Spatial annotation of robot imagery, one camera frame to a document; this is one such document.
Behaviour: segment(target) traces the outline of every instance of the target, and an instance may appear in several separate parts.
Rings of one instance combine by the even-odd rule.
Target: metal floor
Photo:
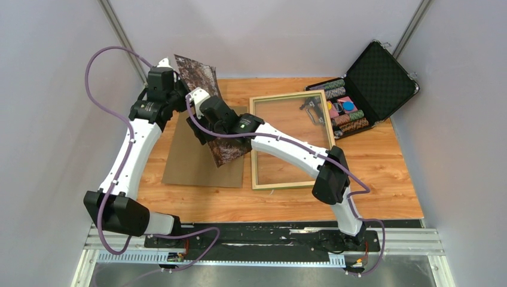
[[[370,256],[370,266],[377,257]],[[98,287],[123,286],[141,274],[158,269],[153,264],[108,263],[95,266]],[[393,255],[384,257],[368,276],[346,276],[336,268],[239,267],[195,265],[182,272],[156,273],[128,286],[250,287],[250,286],[436,286],[428,257]]]

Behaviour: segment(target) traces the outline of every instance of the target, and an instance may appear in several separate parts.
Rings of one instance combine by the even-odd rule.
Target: cardboard sheet
[[[245,106],[231,108],[238,115],[247,112]],[[187,112],[179,114],[162,183],[204,187],[242,187],[244,157],[217,168],[208,145],[199,143],[186,122],[187,118]]]

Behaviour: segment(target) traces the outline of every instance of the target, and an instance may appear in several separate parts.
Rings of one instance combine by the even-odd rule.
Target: metal corner post
[[[129,38],[127,37],[127,34],[125,33],[125,30],[121,26],[120,20],[118,19],[116,13],[114,12],[114,9],[109,2],[109,0],[97,0],[97,2],[102,7],[102,10],[104,11],[104,15],[108,19],[109,23],[111,24],[111,27],[114,30],[114,33],[116,34],[118,40],[120,41],[120,44],[128,49],[134,50],[132,47],[132,44],[129,41]],[[139,78],[143,83],[146,83],[146,73],[142,68],[141,62],[139,59],[130,53],[127,53],[127,56],[130,59],[130,62],[132,63],[134,69],[136,70],[136,73],[138,74]]]
[[[409,42],[410,38],[412,37],[412,34],[417,29],[419,23],[423,19],[424,15],[426,14],[428,8],[431,6],[432,3],[433,3],[433,0],[422,0],[421,3],[419,4],[419,7],[417,7],[416,12],[414,13],[414,16],[410,20],[410,22],[407,26],[407,29],[405,30],[405,32],[401,36],[401,39],[399,40],[399,42],[393,52],[393,57],[395,59],[397,59],[401,55],[401,53],[403,52],[403,49],[405,48],[405,46]]]

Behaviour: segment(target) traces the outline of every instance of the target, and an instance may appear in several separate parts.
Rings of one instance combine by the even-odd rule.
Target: case latch
[[[412,73],[408,74],[408,77],[411,80],[415,80],[415,79],[417,79],[417,73],[416,72],[412,72]]]
[[[389,42],[384,42],[382,44],[380,44],[382,46],[382,48],[384,49],[387,49],[387,48],[390,48],[390,47],[393,47],[393,45],[391,45],[391,43]]]

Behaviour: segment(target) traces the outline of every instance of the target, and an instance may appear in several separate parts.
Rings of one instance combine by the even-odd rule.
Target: stack of poker chips
[[[336,139],[340,138],[346,133],[353,132],[369,125],[369,122],[364,117],[364,112],[362,110],[333,118],[331,120],[331,123],[334,127],[334,137]]]
[[[312,91],[314,91],[314,90],[329,91],[329,90],[333,90],[335,88],[341,88],[341,87],[345,87],[345,81],[343,79],[339,79],[339,80],[336,80],[336,81],[332,81],[332,82],[324,83],[322,85],[311,87],[311,88],[309,88],[309,90],[312,90]]]
[[[339,127],[339,126],[347,124],[351,121],[356,121],[356,120],[363,118],[363,117],[364,117],[364,112],[360,109],[358,111],[351,112],[349,114],[344,114],[339,117],[333,118],[331,120],[331,123],[334,127]]]
[[[339,87],[339,88],[334,88],[332,90],[328,90],[328,91],[324,91],[324,93],[326,94],[326,99],[330,100],[334,97],[339,97],[339,96],[343,96],[345,94],[345,88],[344,87]]]

